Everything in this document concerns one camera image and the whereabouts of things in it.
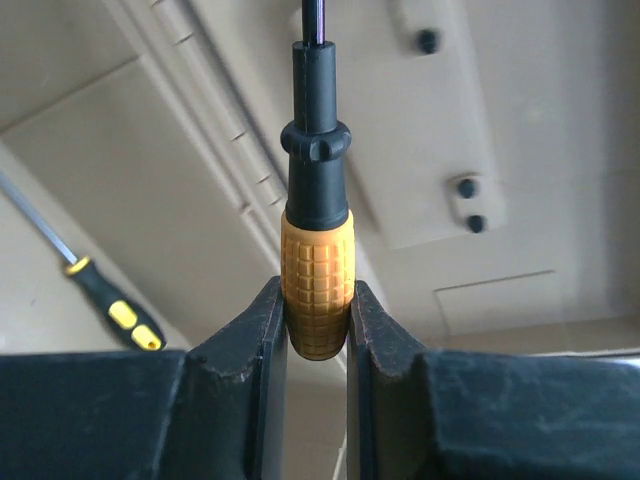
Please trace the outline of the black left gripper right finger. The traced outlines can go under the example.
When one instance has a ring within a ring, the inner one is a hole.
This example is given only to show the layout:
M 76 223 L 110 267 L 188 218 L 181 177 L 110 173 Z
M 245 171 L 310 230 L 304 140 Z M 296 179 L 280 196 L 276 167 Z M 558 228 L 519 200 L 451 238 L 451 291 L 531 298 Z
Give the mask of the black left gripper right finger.
M 635 479 L 639 370 L 426 347 L 364 282 L 351 303 L 351 479 Z

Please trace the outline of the orange handle screwdriver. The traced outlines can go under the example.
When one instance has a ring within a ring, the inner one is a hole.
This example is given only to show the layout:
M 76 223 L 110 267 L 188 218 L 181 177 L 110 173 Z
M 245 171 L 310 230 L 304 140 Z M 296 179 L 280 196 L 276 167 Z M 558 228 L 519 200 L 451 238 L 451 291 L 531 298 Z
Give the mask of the orange handle screwdriver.
M 292 46 L 292 121 L 280 136 L 289 156 L 281 217 L 281 288 L 293 348 L 324 361 L 342 349 L 355 288 L 354 216 L 346 196 L 349 128 L 337 115 L 336 46 L 325 4 L 301 5 L 302 38 Z

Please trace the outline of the long yellow black screwdriver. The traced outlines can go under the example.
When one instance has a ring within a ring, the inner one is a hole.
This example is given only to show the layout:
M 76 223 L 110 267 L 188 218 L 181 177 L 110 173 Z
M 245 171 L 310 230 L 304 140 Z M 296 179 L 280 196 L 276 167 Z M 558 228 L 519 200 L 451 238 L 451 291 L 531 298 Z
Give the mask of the long yellow black screwdriver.
M 152 316 L 105 277 L 90 256 L 76 256 L 4 173 L 1 173 L 1 190 L 64 258 L 65 275 L 83 291 L 121 342 L 129 348 L 148 352 L 166 347 L 165 335 Z

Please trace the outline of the tan plastic tool case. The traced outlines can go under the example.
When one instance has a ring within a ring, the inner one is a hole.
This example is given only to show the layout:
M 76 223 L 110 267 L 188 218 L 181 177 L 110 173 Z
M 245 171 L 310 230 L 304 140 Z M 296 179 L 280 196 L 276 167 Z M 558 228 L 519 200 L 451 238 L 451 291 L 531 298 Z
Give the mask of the tan plastic tool case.
M 279 267 L 296 1 L 5 1 L 1 168 L 188 346 Z M 438 347 L 639 347 L 639 5 L 331 1 L 356 261 Z

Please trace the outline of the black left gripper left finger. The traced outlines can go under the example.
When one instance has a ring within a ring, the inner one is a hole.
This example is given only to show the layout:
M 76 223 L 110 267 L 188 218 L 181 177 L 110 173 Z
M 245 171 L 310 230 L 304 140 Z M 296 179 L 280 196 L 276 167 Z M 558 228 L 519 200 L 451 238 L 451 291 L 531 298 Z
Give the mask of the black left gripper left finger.
M 5 356 L 5 479 L 279 479 L 288 341 L 278 278 L 189 351 Z

